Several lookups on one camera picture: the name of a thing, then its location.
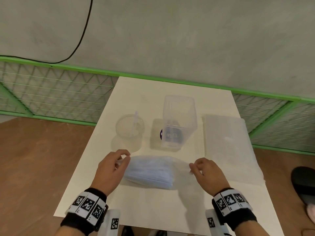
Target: wooden floor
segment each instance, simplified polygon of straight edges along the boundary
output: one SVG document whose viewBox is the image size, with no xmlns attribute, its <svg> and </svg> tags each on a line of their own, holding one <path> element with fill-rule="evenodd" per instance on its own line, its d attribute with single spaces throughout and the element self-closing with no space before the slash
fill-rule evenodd
<svg viewBox="0 0 315 236">
<path fill-rule="evenodd" d="M 55 233 L 61 218 L 52 215 L 92 132 L 93 127 L 27 118 L 0 124 L 0 235 Z M 293 168 L 315 168 L 315 156 L 260 149 L 255 154 L 285 236 L 315 229 L 290 181 Z M 135 236 L 147 232 L 137 228 Z"/>
</svg>

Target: green metal fence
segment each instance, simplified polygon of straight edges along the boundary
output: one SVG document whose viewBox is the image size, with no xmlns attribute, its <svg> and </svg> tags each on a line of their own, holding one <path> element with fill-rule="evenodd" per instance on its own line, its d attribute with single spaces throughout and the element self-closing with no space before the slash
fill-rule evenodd
<svg viewBox="0 0 315 236">
<path fill-rule="evenodd" d="M 119 76 L 231 90 L 257 148 L 315 155 L 315 100 L 0 57 L 0 114 L 95 126 Z"/>
</svg>

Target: wristband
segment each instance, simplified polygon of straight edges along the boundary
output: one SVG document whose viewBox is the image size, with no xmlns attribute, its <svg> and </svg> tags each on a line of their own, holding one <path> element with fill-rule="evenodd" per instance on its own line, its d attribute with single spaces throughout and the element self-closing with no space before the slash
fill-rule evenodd
<svg viewBox="0 0 315 236">
<path fill-rule="evenodd" d="M 233 188 L 223 189 L 212 199 L 219 222 L 227 223 L 234 231 L 242 222 L 257 221 L 253 208 L 241 192 Z"/>
<path fill-rule="evenodd" d="M 100 190 L 86 189 L 67 209 L 60 226 L 76 228 L 85 235 L 98 231 L 108 209 L 106 199 L 106 195 Z"/>
</svg>

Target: gray wall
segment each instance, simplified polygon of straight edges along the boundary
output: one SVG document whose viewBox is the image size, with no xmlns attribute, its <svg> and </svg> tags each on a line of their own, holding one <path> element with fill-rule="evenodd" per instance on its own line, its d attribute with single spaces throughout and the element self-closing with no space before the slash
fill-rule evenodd
<svg viewBox="0 0 315 236">
<path fill-rule="evenodd" d="M 0 0 L 0 54 L 58 61 L 89 0 Z M 66 63 L 315 98 L 314 0 L 94 0 Z"/>
</svg>

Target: table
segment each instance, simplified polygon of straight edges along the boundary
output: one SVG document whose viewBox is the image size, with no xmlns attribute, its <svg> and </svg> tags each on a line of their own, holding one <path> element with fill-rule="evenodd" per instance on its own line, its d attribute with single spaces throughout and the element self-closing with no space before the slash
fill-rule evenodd
<svg viewBox="0 0 315 236">
<path fill-rule="evenodd" d="M 198 129 L 177 152 L 162 151 L 157 144 L 159 135 L 156 134 L 161 129 L 163 102 L 167 94 L 193 97 L 196 104 Z M 144 120 L 146 129 L 141 148 L 131 155 L 169 155 L 186 162 L 204 157 L 204 114 L 240 117 L 230 91 L 120 77 L 54 216 L 64 217 L 75 197 L 90 186 L 98 163 L 118 147 L 115 143 L 116 121 L 135 111 Z M 265 185 L 230 184 L 246 196 L 258 222 L 270 235 L 283 235 Z M 212 208 L 211 199 L 199 186 L 178 192 L 135 187 L 122 182 L 108 197 L 107 204 L 109 208 L 120 209 L 122 225 L 210 235 L 205 209 Z"/>
</svg>

